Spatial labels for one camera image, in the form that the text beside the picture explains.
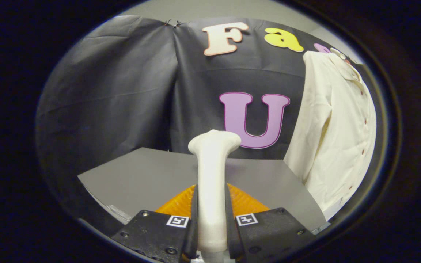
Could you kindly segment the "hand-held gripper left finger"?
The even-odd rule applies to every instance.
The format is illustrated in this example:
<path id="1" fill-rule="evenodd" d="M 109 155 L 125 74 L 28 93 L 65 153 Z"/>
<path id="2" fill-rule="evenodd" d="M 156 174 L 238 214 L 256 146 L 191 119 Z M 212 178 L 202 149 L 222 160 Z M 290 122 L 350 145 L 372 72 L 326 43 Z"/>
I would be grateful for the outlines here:
<path id="1" fill-rule="evenodd" d="M 177 197 L 187 201 L 189 216 L 142 210 L 112 240 L 151 261 L 190 263 L 198 258 L 197 185 Z"/>

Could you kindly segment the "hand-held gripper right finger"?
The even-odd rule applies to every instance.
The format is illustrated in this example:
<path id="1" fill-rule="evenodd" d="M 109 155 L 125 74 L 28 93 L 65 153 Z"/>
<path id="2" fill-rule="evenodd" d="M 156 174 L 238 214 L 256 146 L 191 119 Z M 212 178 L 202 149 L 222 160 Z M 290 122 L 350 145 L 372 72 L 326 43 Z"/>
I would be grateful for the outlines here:
<path id="1" fill-rule="evenodd" d="M 228 253 L 236 262 L 291 261 L 316 239 L 285 208 L 269 209 L 231 184 L 225 204 Z"/>

